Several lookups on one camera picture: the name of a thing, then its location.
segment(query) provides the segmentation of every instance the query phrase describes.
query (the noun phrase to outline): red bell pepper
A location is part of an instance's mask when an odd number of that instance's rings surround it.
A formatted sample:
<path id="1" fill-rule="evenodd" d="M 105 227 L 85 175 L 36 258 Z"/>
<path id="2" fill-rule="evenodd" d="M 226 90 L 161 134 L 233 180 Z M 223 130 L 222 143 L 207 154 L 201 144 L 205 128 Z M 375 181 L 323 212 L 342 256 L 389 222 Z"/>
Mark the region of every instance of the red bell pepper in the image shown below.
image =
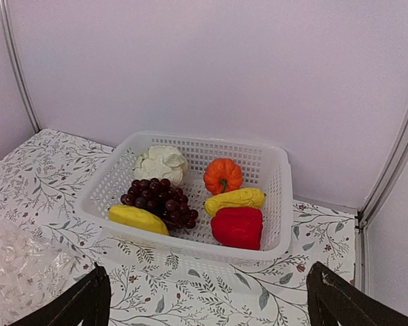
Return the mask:
<path id="1" fill-rule="evenodd" d="M 224 246 L 260 250 L 263 215 L 259 209 L 220 209 L 210 224 L 214 238 Z"/>

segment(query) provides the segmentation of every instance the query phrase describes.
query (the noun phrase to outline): plastic bag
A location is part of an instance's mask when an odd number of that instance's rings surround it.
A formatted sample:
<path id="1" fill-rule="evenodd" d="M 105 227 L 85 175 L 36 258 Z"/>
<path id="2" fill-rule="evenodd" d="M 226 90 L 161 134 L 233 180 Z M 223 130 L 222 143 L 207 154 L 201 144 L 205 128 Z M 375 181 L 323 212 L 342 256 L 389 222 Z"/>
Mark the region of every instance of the plastic bag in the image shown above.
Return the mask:
<path id="1" fill-rule="evenodd" d="M 65 290 L 75 258 L 12 222 L 0 222 L 0 325 L 21 319 Z"/>

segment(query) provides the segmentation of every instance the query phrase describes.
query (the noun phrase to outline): white plastic basket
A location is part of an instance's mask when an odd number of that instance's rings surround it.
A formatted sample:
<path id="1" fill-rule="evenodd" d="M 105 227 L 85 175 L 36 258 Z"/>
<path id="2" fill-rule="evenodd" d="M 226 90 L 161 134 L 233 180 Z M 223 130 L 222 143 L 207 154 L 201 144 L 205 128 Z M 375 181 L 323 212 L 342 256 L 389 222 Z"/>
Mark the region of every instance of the white plastic basket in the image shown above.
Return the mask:
<path id="1" fill-rule="evenodd" d="M 134 179 L 136 157 L 155 144 L 176 146 L 189 161 L 190 170 L 182 188 L 190 207 L 199 212 L 197 226 L 189 234 L 178 230 L 172 236 L 163 236 L 108 219 L 109 207 L 120 204 L 121 195 Z M 203 174 L 216 158 L 233 159 L 243 172 L 242 187 L 258 187 L 267 195 L 262 208 L 260 251 L 223 247 L 211 235 L 210 216 L 204 210 L 204 201 L 211 193 L 205 189 Z M 287 250 L 293 222 L 292 201 L 290 165 L 287 153 L 279 147 L 140 132 L 115 149 L 82 190 L 76 207 L 82 218 L 139 245 L 230 264 L 253 264 L 275 259 Z"/>

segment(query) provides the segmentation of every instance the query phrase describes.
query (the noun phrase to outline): tablecloth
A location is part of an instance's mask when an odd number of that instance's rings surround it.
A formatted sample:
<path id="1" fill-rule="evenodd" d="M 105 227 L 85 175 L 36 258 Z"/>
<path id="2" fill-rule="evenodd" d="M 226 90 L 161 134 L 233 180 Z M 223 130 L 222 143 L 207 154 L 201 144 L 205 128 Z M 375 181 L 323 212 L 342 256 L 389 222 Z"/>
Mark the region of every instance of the tablecloth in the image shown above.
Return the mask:
<path id="1" fill-rule="evenodd" d="M 45 129 L 0 161 L 0 221 L 66 246 L 78 280 L 99 262 L 112 285 L 110 325 L 309 325 L 305 279 L 321 261 L 348 281 L 355 263 L 355 218 L 293 203 L 292 242 L 271 264 L 232 266 L 111 236 L 80 219 L 74 204 L 112 152 Z"/>

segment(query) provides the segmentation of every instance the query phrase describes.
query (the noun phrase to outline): orange pumpkin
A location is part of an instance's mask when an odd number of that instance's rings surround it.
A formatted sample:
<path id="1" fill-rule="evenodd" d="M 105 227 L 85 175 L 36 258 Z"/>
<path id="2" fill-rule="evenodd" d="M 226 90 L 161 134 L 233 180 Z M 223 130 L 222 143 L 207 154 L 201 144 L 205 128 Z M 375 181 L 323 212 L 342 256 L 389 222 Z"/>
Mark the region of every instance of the orange pumpkin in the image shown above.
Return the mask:
<path id="1" fill-rule="evenodd" d="M 237 190 L 243 183 L 242 169 L 229 158 L 217 158 L 204 173 L 205 187 L 213 195 Z"/>

